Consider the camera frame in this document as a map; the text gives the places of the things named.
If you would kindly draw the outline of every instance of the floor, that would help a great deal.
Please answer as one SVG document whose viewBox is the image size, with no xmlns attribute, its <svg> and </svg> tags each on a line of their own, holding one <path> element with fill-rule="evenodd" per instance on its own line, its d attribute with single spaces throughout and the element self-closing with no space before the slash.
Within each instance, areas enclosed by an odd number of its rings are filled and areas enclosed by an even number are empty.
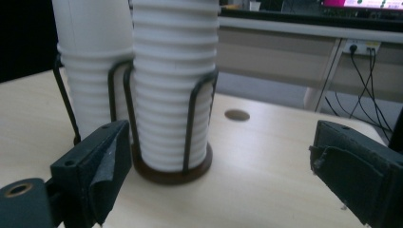
<svg viewBox="0 0 403 228">
<path fill-rule="evenodd" d="M 225 72 L 220 73 L 216 89 L 218 93 L 222 94 L 298 109 L 303 109 L 305 90 L 306 87 L 299 85 L 283 84 Z M 383 128 L 388 128 L 389 126 L 390 129 L 394 129 L 397 117 L 403 107 L 402 103 L 375 99 L 376 105 L 381 110 L 383 117 L 388 124 L 387 126 L 382 120 L 382 115 L 379 112 L 378 115 L 376 115 L 374 102 L 369 98 L 363 97 L 361 100 L 362 108 L 358 105 L 355 109 L 358 100 L 357 96 L 329 91 L 326 97 L 330 105 L 324 103 L 321 113 L 329 115 L 335 115 L 335 113 L 337 113 L 337 115 L 341 117 L 359 119 L 360 121 L 372 124 L 384 140 L 385 144 L 388 144 L 388 138 L 391 137 L 392 133 L 389 129 L 385 129 L 385 136 L 382 128 L 379 127 L 379 120 L 382 123 Z"/>
</svg>

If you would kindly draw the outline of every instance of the round base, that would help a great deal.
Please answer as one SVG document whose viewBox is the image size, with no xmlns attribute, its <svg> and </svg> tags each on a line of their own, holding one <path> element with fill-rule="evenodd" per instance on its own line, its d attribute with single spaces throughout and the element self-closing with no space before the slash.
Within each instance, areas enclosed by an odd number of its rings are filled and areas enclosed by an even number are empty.
<svg viewBox="0 0 403 228">
<path fill-rule="evenodd" d="M 204 161 L 198 166 L 189 169 L 187 172 L 161 172 L 149 167 L 140 156 L 139 152 L 132 146 L 133 164 L 137 172 L 145 179 L 161 184 L 181 184 L 191 182 L 207 172 L 213 161 L 213 150 L 210 144 L 207 144 L 207 153 Z"/>
</svg>

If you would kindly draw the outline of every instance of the bolt hole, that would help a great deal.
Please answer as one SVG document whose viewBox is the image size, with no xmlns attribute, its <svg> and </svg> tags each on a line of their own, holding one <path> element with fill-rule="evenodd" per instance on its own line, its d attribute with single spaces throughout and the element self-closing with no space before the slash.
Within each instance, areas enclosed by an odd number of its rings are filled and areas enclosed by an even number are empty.
<svg viewBox="0 0 403 228">
<path fill-rule="evenodd" d="M 7 198 L 13 198 L 17 196 L 21 196 L 27 193 L 32 188 L 31 183 L 21 183 L 16 186 L 13 186 L 9 191 L 6 193 Z"/>
<path fill-rule="evenodd" d="M 74 164 L 74 161 L 66 161 L 65 166 L 71 166 Z"/>
</svg>

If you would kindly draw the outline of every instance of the white desk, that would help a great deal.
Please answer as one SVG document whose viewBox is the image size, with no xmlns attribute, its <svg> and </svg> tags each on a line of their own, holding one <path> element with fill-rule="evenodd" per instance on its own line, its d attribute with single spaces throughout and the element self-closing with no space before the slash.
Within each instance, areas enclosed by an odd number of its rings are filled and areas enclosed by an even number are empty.
<svg viewBox="0 0 403 228">
<path fill-rule="evenodd" d="M 50 178 L 72 147 L 73 131 L 50 73 L 0 85 L 0 186 Z M 231 108 L 247 111 L 240 123 Z M 310 170 L 317 120 L 346 124 L 381 142 L 370 126 L 282 106 L 216 95 L 206 175 L 179 186 L 133 169 L 104 227 L 362 227 Z"/>
</svg>

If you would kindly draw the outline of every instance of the cable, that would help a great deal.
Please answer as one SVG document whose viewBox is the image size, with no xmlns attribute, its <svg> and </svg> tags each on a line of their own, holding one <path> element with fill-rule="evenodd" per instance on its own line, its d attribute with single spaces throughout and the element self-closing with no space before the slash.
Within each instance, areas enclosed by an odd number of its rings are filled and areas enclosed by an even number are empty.
<svg viewBox="0 0 403 228">
<path fill-rule="evenodd" d="M 377 120 L 378 120 L 378 124 L 380 125 L 380 128 L 382 129 L 382 132 L 384 133 L 386 139 L 389 141 L 389 137 L 388 137 L 388 135 L 386 134 L 385 128 L 383 127 L 383 124 L 382 124 L 382 122 L 381 122 L 381 120 L 380 120 L 380 118 L 379 118 L 379 114 L 381 115 L 383 122 L 387 125 L 388 130 L 390 130 L 391 132 L 392 132 L 392 130 L 391 130 L 391 128 L 389 127 L 388 123 L 386 122 L 386 119 L 385 119 L 385 117 L 384 117 L 382 111 L 380 110 L 379 106 L 377 105 L 376 100 L 375 100 L 375 97 L 374 97 L 374 76 L 373 76 L 373 71 L 374 71 L 374 64 L 375 64 L 375 60 L 376 60 L 376 59 L 375 59 L 375 58 L 376 58 L 376 57 L 375 57 L 375 56 L 376 56 L 375 49 L 374 49 L 374 48 L 370 48 L 370 76 L 369 76 L 368 79 L 367 79 L 367 83 L 365 83 L 365 82 L 364 82 L 364 79 L 363 79 L 363 77 L 362 77 L 362 75 L 361 75 L 361 72 L 359 71 L 359 69 L 358 69 L 358 67 L 356 66 L 356 63 L 355 63 L 354 54 L 355 54 L 356 48 L 357 48 L 356 45 L 351 45 L 351 46 L 350 46 L 350 53 L 351 53 L 351 54 L 350 54 L 350 57 L 351 57 L 351 59 L 352 59 L 352 63 L 353 63 L 353 65 L 354 65 L 354 67 L 355 67 L 355 70 L 356 70 L 357 73 L 358 73 L 359 79 L 361 80 L 361 83 L 364 85 L 364 89 L 363 89 L 363 92 L 362 92 L 362 93 L 360 94 L 360 96 L 358 97 L 358 103 L 355 105 L 355 108 L 354 108 L 353 112 L 351 113 L 351 116 L 353 116 L 354 111 L 355 111 L 357 105 L 360 104 L 360 99 L 361 99 L 362 95 L 365 93 L 365 91 L 367 91 L 368 95 L 370 96 L 370 98 L 372 99 L 372 101 L 373 101 L 373 103 L 374 103 L 374 108 L 375 108 L 375 113 L 376 113 L 376 117 L 377 117 Z M 368 83 L 369 83 L 369 82 L 371 82 L 371 91 L 370 91 L 370 89 L 368 88 Z"/>
<path fill-rule="evenodd" d="M 336 116 L 339 117 L 339 115 L 337 114 L 337 112 L 333 109 L 332 105 L 330 104 L 329 100 L 327 99 L 327 97 L 325 97 L 326 103 L 328 104 L 328 106 L 330 107 L 330 109 L 332 109 L 333 113 L 335 113 Z"/>
<path fill-rule="evenodd" d="M 349 113 L 349 112 L 343 107 L 343 105 L 341 104 L 341 101 L 338 99 L 337 92 L 335 92 L 335 95 L 336 95 L 336 99 L 337 99 L 337 102 L 338 102 L 338 105 L 340 106 L 340 108 L 341 108 L 347 115 L 351 116 L 351 115 L 350 115 L 351 113 Z M 366 116 L 371 120 L 370 122 L 369 122 L 369 121 L 366 121 L 366 120 L 364 120 L 364 119 L 358 118 L 357 116 L 354 116 L 354 115 L 352 115 L 351 117 L 354 118 L 354 119 L 356 119 L 356 120 L 359 120 L 359 121 L 365 122 L 365 123 L 367 123 L 367 124 L 370 124 L 370 125 L 372 125 L 372 126 L 374 126 L 374 127 L 383 128 L 383 129 L 385 129 L 385 130 L 388 130 L 388 129 L 386 129 L 386 128 L 383 127 L 383 126 L 380 126 L 380 125 L 379 125 L 376 121 L 374 121 L 367 113 L 366 113 Z"/>
</svg>

